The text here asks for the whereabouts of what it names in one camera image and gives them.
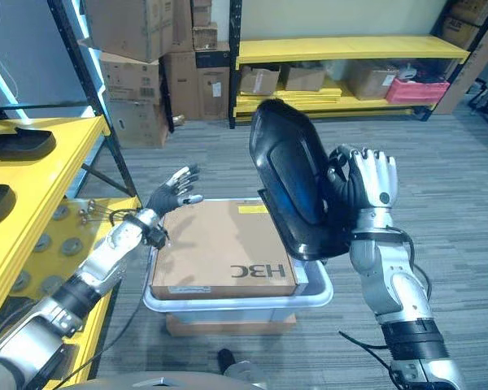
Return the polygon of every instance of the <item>pink crate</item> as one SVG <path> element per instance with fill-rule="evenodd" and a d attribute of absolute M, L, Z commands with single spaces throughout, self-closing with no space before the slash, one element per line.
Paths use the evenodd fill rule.
<path fill-rule="evenodd" d="M 409 83 L 395 79 L 385 99 L 389 103 L 437 103 L 450 83 Z"/>

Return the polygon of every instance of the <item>wall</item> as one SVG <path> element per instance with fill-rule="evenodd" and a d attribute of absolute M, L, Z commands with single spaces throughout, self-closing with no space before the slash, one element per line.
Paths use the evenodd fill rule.
<path fill-rule="evenodd" d="M 447 0 L 242 0 L 241 38 L 428 34 Z M 219 41 L 228 40 L 229 0 L 213 0 Z"/>

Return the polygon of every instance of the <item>floor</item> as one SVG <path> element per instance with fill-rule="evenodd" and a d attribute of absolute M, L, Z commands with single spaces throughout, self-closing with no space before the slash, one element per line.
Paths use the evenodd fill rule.
<path fill-rule="evenodd" d="M 368 145 L 396 157 L 399 201 L 394 221 L 416 242 L 416 262 L 434 282 L 431 306 L 451 356 L 468 388 L 488 389 L 488 124 L 458 110 L 422 123 L 406 119 L 334 120 L 316 123 L 328 150 L 339 143 Z M 124 156 L 140 195 L 150 192 L 186 163 L 197 162 L 197 189 L 206 197 L 254 197 L 260 183 L 248 154 L 248 126 L 191 122 L 178 128 L 163 150 L 127 149 Z M 96 168 L 115 176 L 106 150 Z M 119 196 L 95 178 L 82 197 Z M 132 255 L 113 310 L 107 340 L 124 325 L 143 284 L 146 249 Z M 237 358 L 258 363 L 273 389 L 387 389 L 387 373 L 338 330 L 368 343 L 382 334 L 360 291 L 347 256 L 330 261 L 334 298 L 303 310 L 296 328 L 283 336 L 172 338 L 164 316 L 145 306 L 111 350 L 98 376 L 148 370 L 217 372 L 216 353 L 230 348 Z M 390 360 L 387 353 L 382 353 Z"/>

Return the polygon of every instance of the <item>shelf rack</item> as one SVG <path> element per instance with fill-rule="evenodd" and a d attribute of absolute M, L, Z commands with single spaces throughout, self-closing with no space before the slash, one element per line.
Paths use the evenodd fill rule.
<path fill-rule="evenodd" d="M 47 5 L 50 8 L 69 58 L 72 61 L 86 99 L 79 102 L 56 102 L 48 104 L 0 104 L 0 133 L 14 132 L 14 127 L 20 126 L 22 128 L 49 130 L 56 139 L 55 149 L 37 161 L 0 161 L 0 184 L 8 184 L 16 195 L 15 207 L 0 222 L 0 309 L 4 302 L 15 298 L 15 294 L 11 292 L 11 287 L 23 268 L 30 269 L 31 271 L 34 269 L 31 284 L 36 286 L 36 292 L 31 291 L 26 293 L 22 291 L 22 294 L 26 293 L 31 299 L 39 299 L 41 296 L 37 289 L 38 284 L 35 282 L 40 282 L 42 276 L 47 275 L 47 272 L 61 276 L 62 279 L 68 277 L 72 273 L 72 270 L 76 268 L 94 247 L 95 242 L 110 229 L 110 223 L 107 221 L 94 221 L 85 226 L 81 225 L 79 219 L 76 219 L 75 209 L 78 206 L 83 207 L 83 202 L 87 202 L 87 200 L 64 199 L 65 191 L 80 168 L 119 189 L 128 196 L 119 199 L 96 200 L 99 204 L 108 206 L 114 210 L 141 206 L 132 177 L 129 174 L 129 170 L 120 151 L 120 144 L 117 140 L 115 130 L 111 123 L 107 121 L 93 79 L 89 74 L 86 62 L 81 53 L 81 48 L 77 44 L 76 36 L 64 9 L 63 1 L 47 0 Z M 163 79 L 163 83 L 161 84 L 163 104 L 167 113 L 170 131 L 173 131 L 168 84 L 163 67 L 161 67 L 160 71 Z M 8 119 L 7 115 L 7 112 L 11 110 L 35 110 L 40 108 L 71 106 L 83 106 L 84 108 L 91 106 L 96 116 L 88 119 L 48 118 L 22 121 L 21 119 Z M 102 172 L 96 171 L 90 165 L 83 163 L 94 143 L 101 135 L 104 136 L 103 144 L 110 150 L 115 160 L 115 164 L 124 182 L 123 184 L 116 182 Z M 64 229 L 61 228 L 61 225 L 59 228 L 54 227 L 54 220 L 51 218 L 57 206 L 60 204 L 67 205 L 71 209 L 71 214 L 67 217 L 69 218 L 68 221 L 71 221 L 71 225 Z M 46 258 L 43 262 L 33 262 L 33 247 L 37 243 L 40 235 L 47 231 L 50 231 L 54 240 L 52 249 L 47 250 L 50 258 Z M 84 243 L 83 250 L 80 251 L 79 255 L 73 256 L 72 259 L 67 258 L 67 261 L 63 262 L 58 258 L 59 245 L 57 241 L 61 241 L 63 236 L 67 236 L 69 232 L 73 232 L 75 236 L 81 238 Z M 103 326 L 105 313 L 107 312 L 107 308 L 110 308 L 114 303 L 114 300 L 111 300 L 110 296 L 115 296 L 116 291 L 115 288 L 112 294 L 104 297 L 95 306 L 94 310 L 89 313 L 81 331 L 77 332 L 70 340 L 65 340 L 66 345 L 73 346 L 73 354 L 70 366 L 65 367 L 67 370 L 63 372 L 63 376 L 66 376 L 94 355 L 100 333 L 105 328 Z M 89 375 L 89 370 L 90 368 L 87 367 L 80 371 L 67 384 L 84 381 Z M 53 388 L 58 382 L 58 380 L 52 380 L 46 388 Z"/>
<path fill-rule="evenodd" d="M 231 0 L 229 9 L 231 128 L 235 127 L 236 121 L 249 118 L 256 108 L 256 105 L 248 104 L 245 98 L 238 96 L 239 70 L 243 64 L 326 59 L 452 59 L 462 64 L 470 55 L 468 51 L 434 36 L 303 37 L 241 41 L 242 0 Z M 329 112 L 329 117 L 365 115 L 368 110 L 376 111 L 375 115 L 383 110 L 388 115 L 406 114 L 411 112 L 409 109 L 416 107 L 412 104 L 392 105 L 385 99 L 360 101 L 346 89 L 343 96 L 338 103 L 295 102 L 293 106 L 308 114 L 318 112 L 319 117 L 324 117 L 326 111 Z M 426 109 L 425 119 L 428 119 L 434 106 L 418 106 Z"/>

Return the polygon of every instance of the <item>brown cardboard box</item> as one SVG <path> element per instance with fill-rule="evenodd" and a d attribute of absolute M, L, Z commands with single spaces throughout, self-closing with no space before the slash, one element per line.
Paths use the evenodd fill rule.
<path fill-rule="evenodd" d="M 134 100 L 159 104 L 159 61 L 136 59 L 102 52 L 99 66 L 111 100 Z"/>
<path fill-rule="evenodd" d="M 192 0 L 192 7 L 211 7 L 211 0 Z"/>
<path fill-rule="evenodd" d="M 206 27 L 194 27 L 194 49 L 216 49 L 217 48 L 217 23 L 210 23 Z"/>
<path fill-rule="evenodd" d="M 277 89 L 280 68 L 278 66 L 242 67 L 240 92 L 255 95 L 271 95 Z"/>
<path fill-rule="evenodd" d="M 488 0 L 457 0 L 450 13 L 457 19 L 482 26 L 488 17 Z"/>
<path fill-rule="evenodd" d="M 197 78 L 201 119 L 228 118 L 229 67 L 200 68 Z"/>
<path fill-rule="evenodd" d="M 451 114 L 487 63 L 488 31 L 486 31 L 477 48 L 464 63 L 461 72 L 438 103 L 434 114 Z"/>
<path fill-rule="evenodd" d="M 285 321 L 269 322 L 198 322 L 183 323 L 172 314 L 166 315 L 166 328 L 174 337 L 199 335 L 279 335 L 286 333 L 296 325 L 292 314 Z"/>
<path fill-rule="evenodd" d="M 208 26 L 211 23 L 211 6 L 194 6 L 192 8 L 194 26 Z"/>
<path fill-rule="evenodd" d="M 187 119 L 199 119 L 197 68 L 195 52 L 170 53 L 164 56 L 172 113 Z"/>
<path fill-rule="evenodd" d="M 462 20 L 448 16 L 443 22 L 440 37 L 443 40 L 466 50 L 472 44 L 477 33 L 479 33 L 479 27 L 472 26 Z"/>
<path fill-rule="evenodd" d="M 370 59 L 355 59 L 349 63 L 347 86 L 359 100 L 382 99 L 389 92 L 398 70 L 389 64 Z"/>
<path fill-rule="evenodd" d="M 204 201 L 167 214 L 171 247 L 159 251 L 152 292 L 159 299 L 289 296 L 290 259 L 260 201 Z"/>
<path fill-rule="evenodd" d="M 171 52 L 192 51 L 192 11 L 190 0 L 174 0 L 173 2 L 173 39 Z"/>
<path fill-rule="evenodd" d="M 320 91 L 324 77 L 323 68 L 306 69 L 288 64 L 282 66 L 280 74 L 286 91 Z"/>
<path fill-rule="evenodd" d="M 108 114 L 122 148 L 162 148 L 168 138 L 163 106 L 105 99 Z"/>
<path fill-rule="evenodd" d="M 151 63 L 172 47 L 173 0 L 85 0 L 94 48 Z"/>

